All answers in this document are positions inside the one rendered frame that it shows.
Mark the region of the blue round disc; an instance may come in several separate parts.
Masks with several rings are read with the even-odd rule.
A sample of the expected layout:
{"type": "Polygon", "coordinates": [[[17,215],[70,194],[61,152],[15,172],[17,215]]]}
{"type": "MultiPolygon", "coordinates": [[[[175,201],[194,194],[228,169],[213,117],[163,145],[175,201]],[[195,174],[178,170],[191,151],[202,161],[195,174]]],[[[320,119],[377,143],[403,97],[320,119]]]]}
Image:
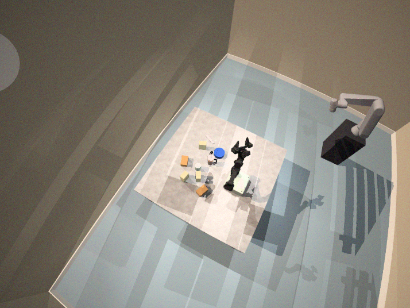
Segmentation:
{"type": "Polygon", "coordinates": [[[222,148],[216,148],[216,149],[215,149],[215,151],[214,151],[214,156],[215,156],[217,159],[223,158],[224,155],[225,155],[224,149],[222,149],[222,148]]]}

